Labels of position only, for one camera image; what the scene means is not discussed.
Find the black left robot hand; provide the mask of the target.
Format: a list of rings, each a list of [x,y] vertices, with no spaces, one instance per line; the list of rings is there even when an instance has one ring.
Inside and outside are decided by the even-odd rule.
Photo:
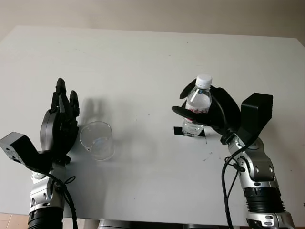
[[[47,110],[40,129],[40,143],[43,151],[49,151],[53,161],[69,164],[67,156],[78,135],[80,114],[77,93],[72,90],[66,95],[66,85],[62,78],[56,83],[52,95],[51,108]]]

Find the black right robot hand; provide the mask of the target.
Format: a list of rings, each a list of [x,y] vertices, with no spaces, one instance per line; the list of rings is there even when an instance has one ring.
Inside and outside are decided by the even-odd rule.
[[[236,134],[241,123],[241,112],[234,99],[220,87],[211,85],[212,78],[199,75],[180,94],[186,98],[183,105],[172,110],[183,117],[181,130],[175,134],[190,137],[205,136],[204,127],[209,126],[222,136],[223,144]]]

